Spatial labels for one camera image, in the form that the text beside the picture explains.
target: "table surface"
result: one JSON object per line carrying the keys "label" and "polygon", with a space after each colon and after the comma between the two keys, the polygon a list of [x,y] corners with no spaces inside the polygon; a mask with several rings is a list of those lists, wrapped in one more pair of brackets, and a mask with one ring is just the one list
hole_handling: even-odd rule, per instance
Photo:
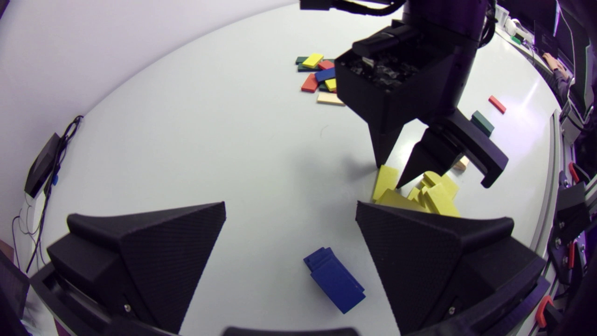
{"label": "table surface", "polygon": [[[292,5],[205,35],[141,71],[83,120],[53,189],[44,248],[67,233],[70,213],[224,200],[227,220],[181,334],[219,335],[233,325],[396,335],[355,222],[356,201],[369,201],[377,174],[367,125],[348,107],[319,105],[316,94],[301,92],[307,74],[294,66],[313,52],[336,57],[389,23]],[[456,206],[468,218],[512,217],[513,236],[529,245],[545,192],[555,97],[523,55],[494,38],[479,50],[459,108],[485,115],[510,161],[489,189],[472,165],[448,172],[461,187]],[[402,170],[424,128],[407,124],[387,164]],[[347,314],[303,264],[322,246],[365,288],[366,299]]]}

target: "red clamp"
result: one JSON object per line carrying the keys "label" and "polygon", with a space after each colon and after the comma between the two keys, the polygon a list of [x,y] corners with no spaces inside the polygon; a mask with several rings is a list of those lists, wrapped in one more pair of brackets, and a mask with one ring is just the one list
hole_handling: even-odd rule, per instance
{"label": "red clamp", "polygon": [[578,178],[578,174],[576,174],[576,170],[574,170],[574,163],[568,163],[568,170],[570,171],[570,174],[572,175],[572,179],[574,180],[574,183],[578,183],[580,181],[580,179]]}
{"label": "red clamp", "polygon": [[535,320],[541,328],[545,328],[547,326],[547,321],[545,321],[545,316],[543,315],[543,312],[545,311],[545,306],[548,303],[553,306],[552,297],[546,295],[543,297],[543,299],[541,299],[541,302],[539,302],[539,306],[537,307],[537,313],[535,314]]}
{"label": "red clamp", "polygon": [[576,239],[568,245],[568,268],[574,268],[574,257],[576,251]]}

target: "person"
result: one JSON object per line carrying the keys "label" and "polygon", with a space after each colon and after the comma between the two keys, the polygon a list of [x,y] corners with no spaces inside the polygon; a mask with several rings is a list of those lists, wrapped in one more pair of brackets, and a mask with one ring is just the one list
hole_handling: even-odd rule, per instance
{"label": "person", "polygon": [[547,63],[549,69],[552,70],[553,76],[556,78],[559,98],[565,102],[568,99],[568,85],[570,84],[566,68],[550,53],[544,53],[543,59]]}

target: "pile of blocks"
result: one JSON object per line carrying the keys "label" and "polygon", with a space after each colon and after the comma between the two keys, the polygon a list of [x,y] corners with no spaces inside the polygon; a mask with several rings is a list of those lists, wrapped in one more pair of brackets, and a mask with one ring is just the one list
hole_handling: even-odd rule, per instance
{"label": "pile of blocks", "polygon": [[454,198],[460,188],[448,175],[439,176],[434,172],[425,172],[421,187],[414,187],[408,197],[395,190],[397,183],[398,170],[382,165],[373,191],[375,204],[460,217],[454,205]]}
{"label": "pile of blocks", "polygon": [[303,261],[313,280],[343,314],[365,298],[363,286],[336,258],[331,248],[320,248]]}
{"label": "pile of blocks", "polygon": [[309,74],[301,86],[301,91],[314,93],[319,89],[318,103],[345,106],[336,94],[336,69],[334,59],[324,59],[322,54],[299,56],[296,59],[298,72]]}

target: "person's hand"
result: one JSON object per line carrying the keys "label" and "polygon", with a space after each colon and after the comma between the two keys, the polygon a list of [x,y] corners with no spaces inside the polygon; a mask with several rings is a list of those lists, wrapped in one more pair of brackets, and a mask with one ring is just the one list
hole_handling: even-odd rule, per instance
{"label": "person's hand", "polygon": [[543,58],[545,59],[545,62],[547,62],[547,65],[549,66],[549,68],[552,71],[555,71],[556,69],[559,68],[558,66],[558,60],[556,60],[555,58],[553,58],[553,56],[550,53],[544,53],[543,54]]}
{"label": "person's hand", "polygon": [[566,72],[566,68],[560,61],[555,59],[550,53],[544,53],[543,58],[545,59],[545,62],[547,62],[547,65],[552,71],[560,70],[564,78],[568,79],[568,73]]}

